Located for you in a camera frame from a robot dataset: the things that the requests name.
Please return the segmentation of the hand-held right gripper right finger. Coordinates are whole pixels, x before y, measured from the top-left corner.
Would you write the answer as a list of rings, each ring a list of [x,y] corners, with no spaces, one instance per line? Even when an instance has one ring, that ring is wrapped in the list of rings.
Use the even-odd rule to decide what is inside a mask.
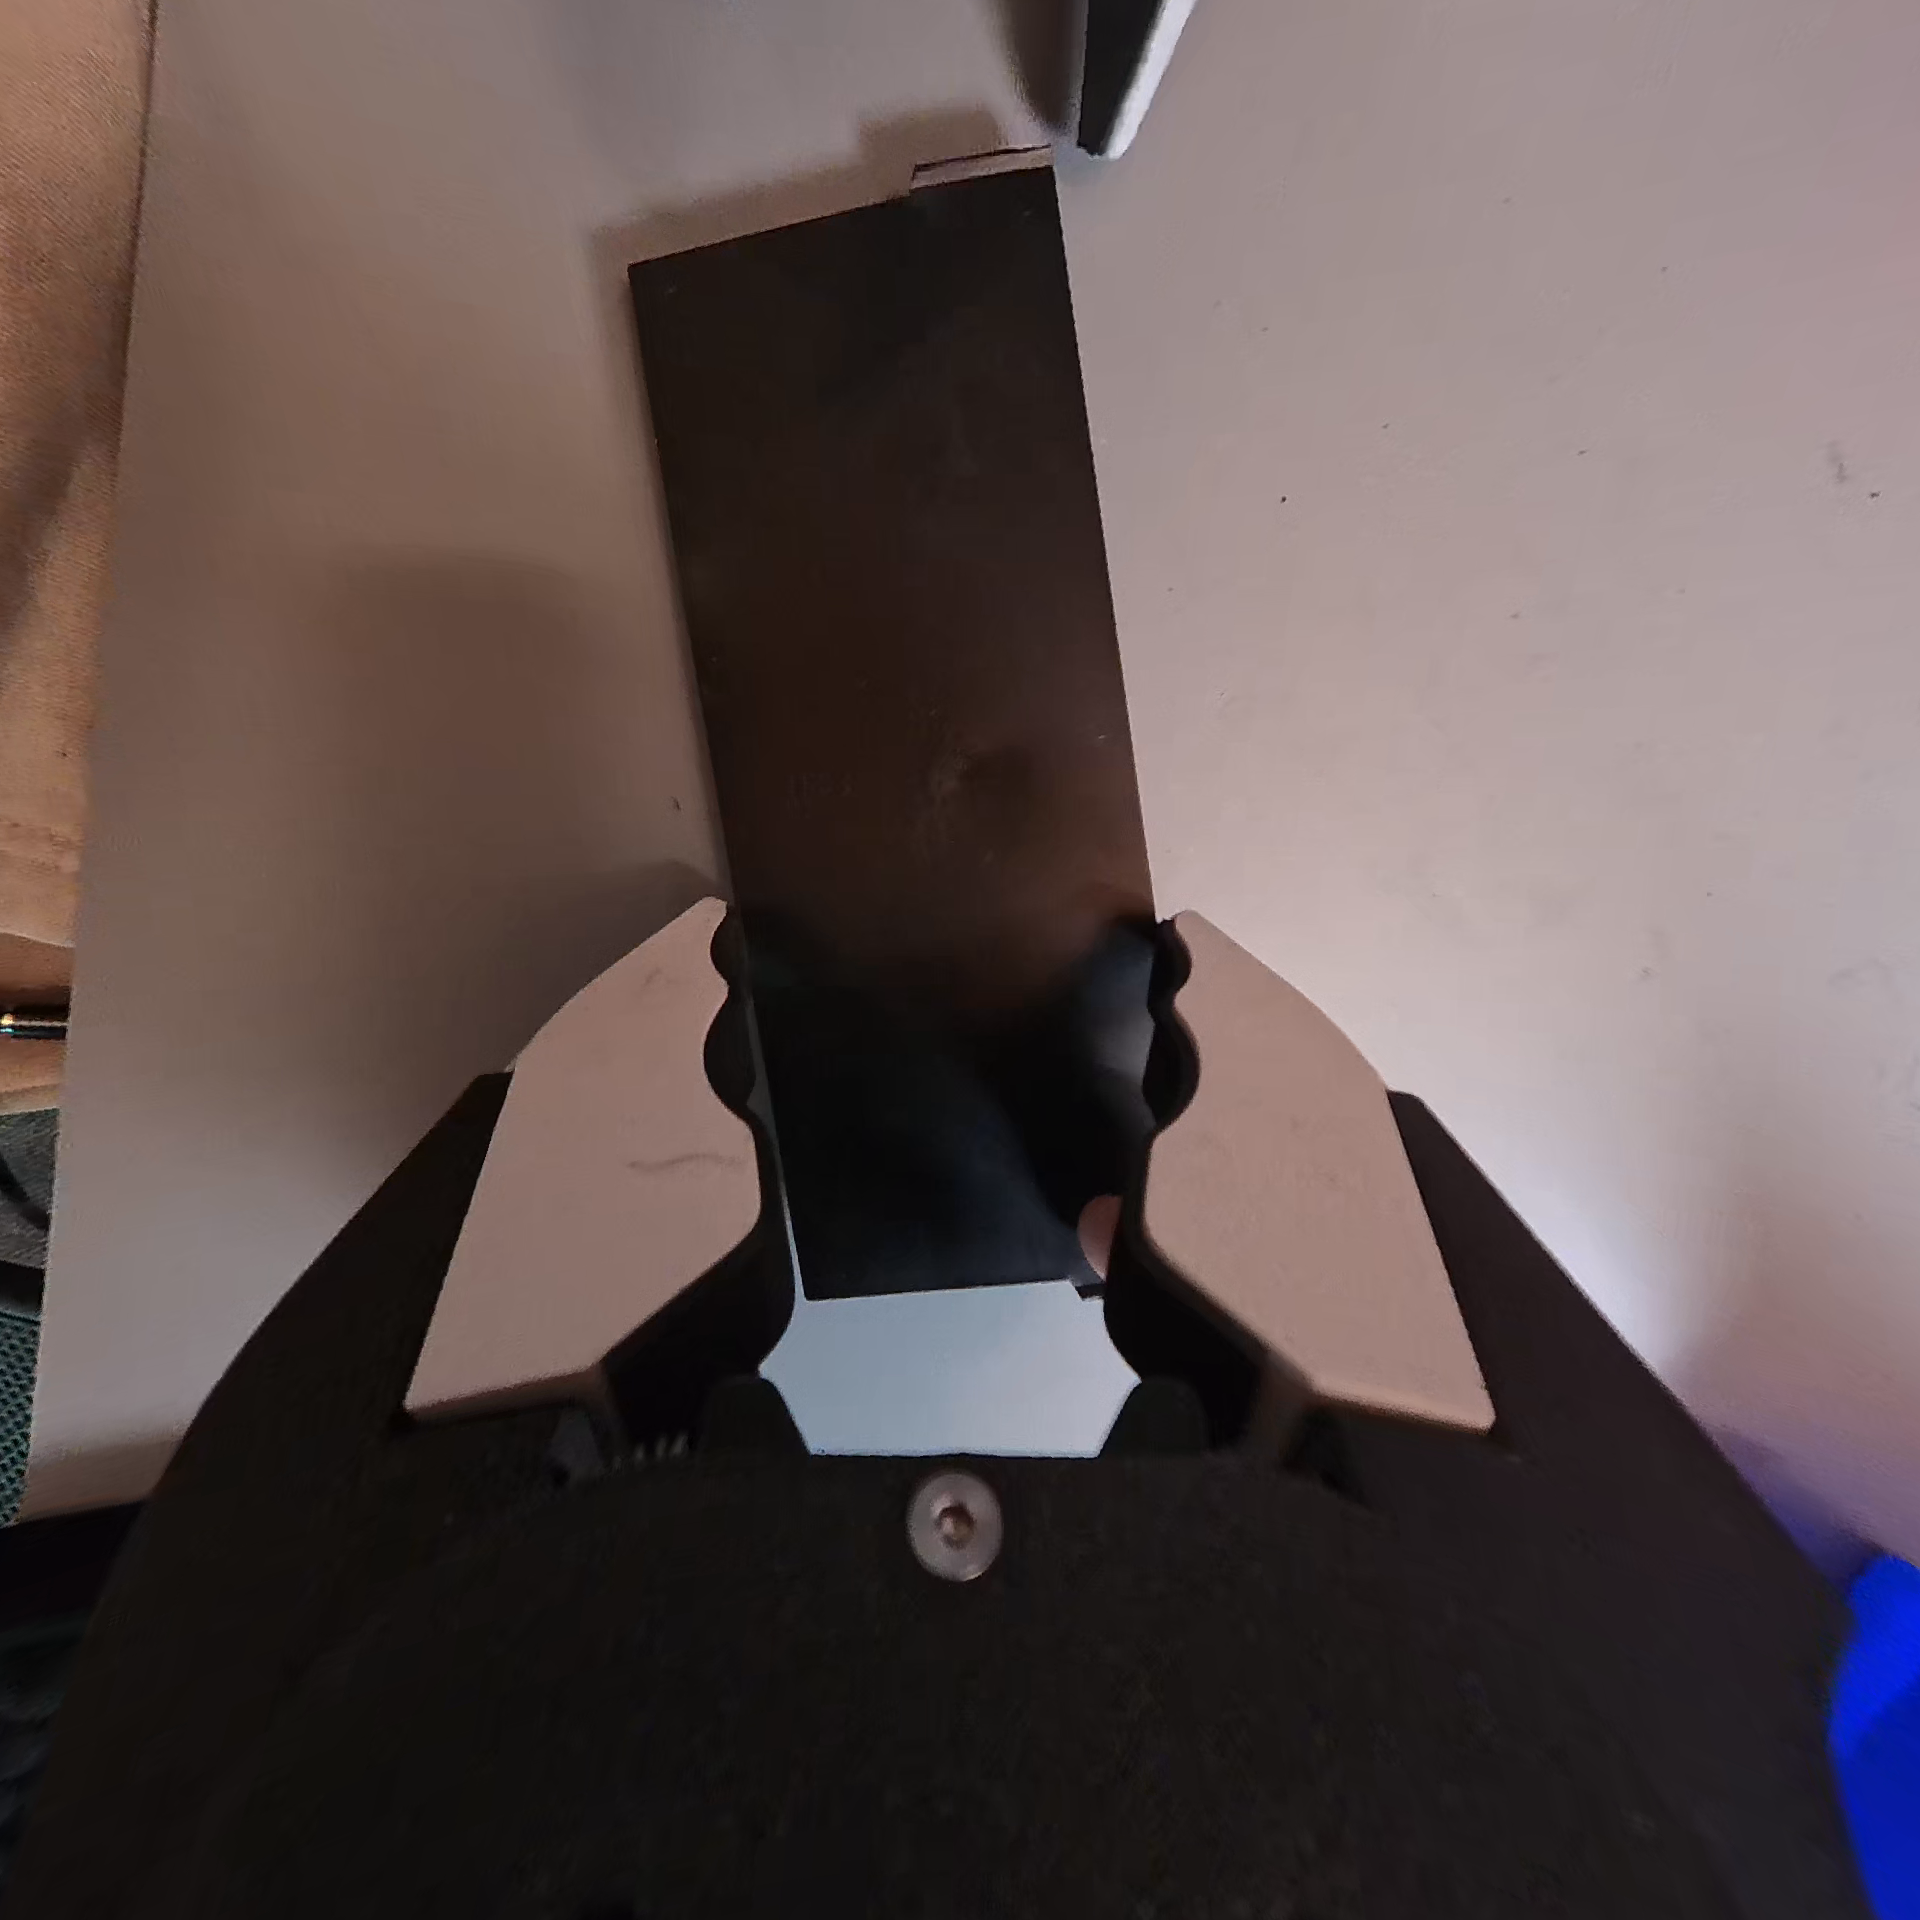
[[[1107,1332],[1218,1449],[1320,1411],[1488,1435],[1493,1395],[1383,1077],[1310,997],[1185,909],[1146,1011],[1153,1132],[1120,1201]]]

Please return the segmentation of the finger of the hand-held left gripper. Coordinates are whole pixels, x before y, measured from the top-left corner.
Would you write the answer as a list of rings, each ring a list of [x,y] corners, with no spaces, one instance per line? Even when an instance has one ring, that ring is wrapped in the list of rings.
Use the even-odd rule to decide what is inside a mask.
[[[1118,158],[1134,144],[1192,2],[1086,2],[1075,147]]]

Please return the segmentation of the person in beige hoodie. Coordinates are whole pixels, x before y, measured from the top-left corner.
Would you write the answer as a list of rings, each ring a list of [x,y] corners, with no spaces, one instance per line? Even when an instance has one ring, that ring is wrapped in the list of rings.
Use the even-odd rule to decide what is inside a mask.
[[[2,989],[65,997],[109,598],[151,2],[2,4]]]

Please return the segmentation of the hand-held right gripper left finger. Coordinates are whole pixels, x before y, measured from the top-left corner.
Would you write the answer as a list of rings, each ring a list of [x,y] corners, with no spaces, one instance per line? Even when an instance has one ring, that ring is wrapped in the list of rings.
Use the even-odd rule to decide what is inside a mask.
[[[517,1056],[402,1409],[448,1424],[582,1406],[690,1445],[794,1310],[777,1155],[752,1110],[729,906],[703,897]]]

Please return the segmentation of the black plate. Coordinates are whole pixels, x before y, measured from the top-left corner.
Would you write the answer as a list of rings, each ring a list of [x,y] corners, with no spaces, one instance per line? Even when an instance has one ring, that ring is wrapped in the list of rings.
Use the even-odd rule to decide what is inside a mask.
[[[1051,154],[799,188],[629,268],[799,1282],[1095,1293],[1157,909]]]

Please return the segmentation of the grey mesh office chair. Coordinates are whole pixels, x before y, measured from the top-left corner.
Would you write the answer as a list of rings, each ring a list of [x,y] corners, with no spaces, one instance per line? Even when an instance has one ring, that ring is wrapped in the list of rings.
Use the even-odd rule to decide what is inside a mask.
[[[2,1525],[25,1497],[51,1243],[58,1113],[2,1115]]]

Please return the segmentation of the blue plastic bin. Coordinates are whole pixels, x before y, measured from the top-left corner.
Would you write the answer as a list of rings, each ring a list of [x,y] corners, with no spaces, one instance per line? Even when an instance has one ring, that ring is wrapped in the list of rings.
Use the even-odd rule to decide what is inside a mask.
[[[1878,1917],[1917,1916],[1917,1569],[1880,1552],[1847,1587],[1827,1749]]]

